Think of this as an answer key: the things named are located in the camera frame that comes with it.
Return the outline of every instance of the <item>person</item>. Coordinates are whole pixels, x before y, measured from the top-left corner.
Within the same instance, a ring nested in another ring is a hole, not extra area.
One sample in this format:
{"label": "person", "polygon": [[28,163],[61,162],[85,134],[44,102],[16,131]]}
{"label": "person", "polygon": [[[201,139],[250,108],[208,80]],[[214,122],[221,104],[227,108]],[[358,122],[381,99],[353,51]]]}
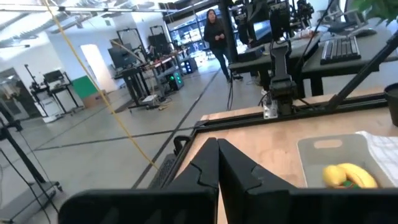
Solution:
{"label": "person", "polygon": [[227,82],[231,82],[231,77],[228,74],[228,69],[226,67],[224,59],[225,55],[228,61],[231,61],[227,49],[223,23],[220,19],[217,18],[216,12],[212,9],[209,9],[207,11],[207,20],[203,37],[204,40],[209,43],[210,50],[220,62],[221,69],[227,79]]}

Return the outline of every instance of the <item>yellow banana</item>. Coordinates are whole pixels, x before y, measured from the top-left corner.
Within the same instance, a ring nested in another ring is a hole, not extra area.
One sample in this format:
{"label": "yellow banana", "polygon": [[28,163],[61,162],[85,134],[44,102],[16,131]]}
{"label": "yellow banana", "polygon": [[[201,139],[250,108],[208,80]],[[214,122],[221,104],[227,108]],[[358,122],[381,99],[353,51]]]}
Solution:
{"label": "yellow banana", "polygon": [[338,164],[338,167],[344,169],[349,180],[357,184],[361,188],[377,188],[377,182],[374,178],[357,165],[344,163]]}
{"label": "yellow banana", "polygon": [[340,186],[344,181],[347,180],[345,170],[334,165],[323,168],[322,176],[323,181],[329,187]]}

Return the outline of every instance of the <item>gray floor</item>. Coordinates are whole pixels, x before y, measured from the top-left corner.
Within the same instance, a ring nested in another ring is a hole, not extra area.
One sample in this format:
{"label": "gray floor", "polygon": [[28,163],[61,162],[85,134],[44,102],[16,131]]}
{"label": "gray floor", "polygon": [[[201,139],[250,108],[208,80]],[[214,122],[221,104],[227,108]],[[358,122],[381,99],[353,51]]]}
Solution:
{"label": "gray floor", "polygon": [[[373,73],[360,88],[386,86],[398,82],[398,76],[394,72],[394,69],[398,68],[397,65],[397,62],[385,63],[381,66],[381,71]],[[171,96],[172,102],[163,111],[134,109],[132,113],[128,110],[118,113],[121,121],[132,135],[168,131],[163,134],[135,138],[148,157],[153,158],[157,154],[171,131],[177,127],[218,70],[219,65],[217,61],[213,60],[209,62],[208,66],[201,67],[199,72],[184,79],[185,86]],[[325,94],[339,91],[350,78],[352,78],[350,75],[324,78]],[[242,82],[234,82],[233,110],[257,105],[261,97],[261,88],[250,84],[249,75],[244,75]],[[307,94],[310,94],[309,86],[309,82],[306,81]],[[180,128],[192,127],[204,114],[225,111],[228,90],[229,86],[225,77],[218,72]],[[127,102],[130,96],[126,89],[122,89],[110,94],[110,98],[112,106],[117,108]],[[63,185],[65,192],[57,194],[55,197],[55,204],[58,207],[69,196],[82,190],[131,188],[148,165],[132,142],[125,138],[126,134],[104,105],[83,110],[74,116],[67,116],[51,124],[44,124],[37,119],[23,122],[22,125],[25,128],[22,134],[28,144],[19,133],[12,135],[41,172],[42,169],[29,146],[36,150],[35,155],[39,158],[50,179],[58,180]],[[175,135],[189,134],[190,131],[189,129],[177,131]],[[3,141],[0,143],[0,147],[22,175],[32,181],[29,172],[9,143]],[[163,158],[173,149],[172,143],[168,143],[156,164],[159,166]],[[0,163],[4,169],[1,186],[2,206],[4,206],[26,190],[27,186],[2,156],[0,156]],[[151,168],[138,187],[146,188],[154,175],[155,169]],[[55,211],[50,207],[47,211],[55,223]],[[44,213],[40,212],[29,223],[46,222]]]}

